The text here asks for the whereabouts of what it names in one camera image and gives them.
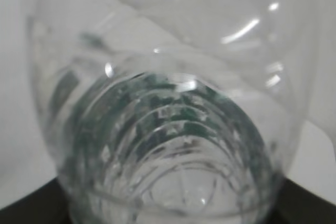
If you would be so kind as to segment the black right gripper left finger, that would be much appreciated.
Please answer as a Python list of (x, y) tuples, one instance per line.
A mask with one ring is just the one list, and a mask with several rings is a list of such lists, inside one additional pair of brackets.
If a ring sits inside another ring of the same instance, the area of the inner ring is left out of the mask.
[(57, 179), (1, 209), (1, 224), (73, 223)]

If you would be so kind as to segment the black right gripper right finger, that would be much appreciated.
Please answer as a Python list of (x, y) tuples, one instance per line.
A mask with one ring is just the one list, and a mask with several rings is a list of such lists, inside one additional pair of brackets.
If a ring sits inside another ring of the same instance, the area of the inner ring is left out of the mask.
[(270, 223), (335, 224), (335, 205), (286, 179)]

